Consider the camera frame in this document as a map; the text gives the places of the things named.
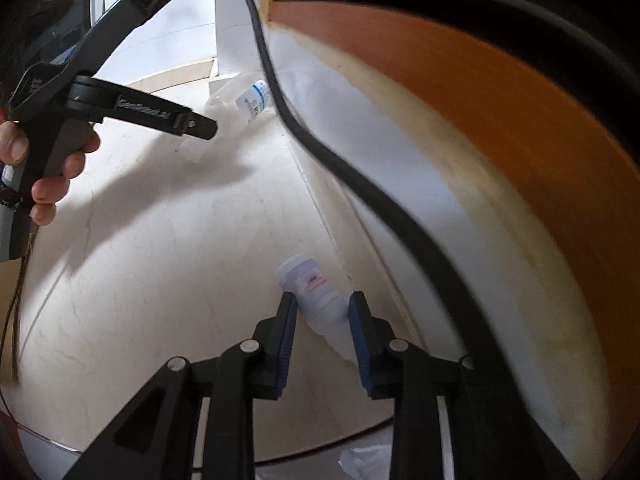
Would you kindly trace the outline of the person's left hand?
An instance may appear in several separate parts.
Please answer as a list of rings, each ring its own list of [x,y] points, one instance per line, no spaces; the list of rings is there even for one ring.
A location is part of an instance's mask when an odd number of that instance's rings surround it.
[[[4,166],[17,167],[23,162],[41,162],[42,167],[32,167],[30,198],[32,208],[29,218],[36,226],[48,226],[56,215],[56,206],[67,195],[70,181],[82,174],[88,154],[97,151],[101,139],[92,127],[89,137],[76,150],[63,153],[53,151],[50,155],[35,158],[30,154],[30,144],[20,125],[12,120],[1,124],[1,162]]]

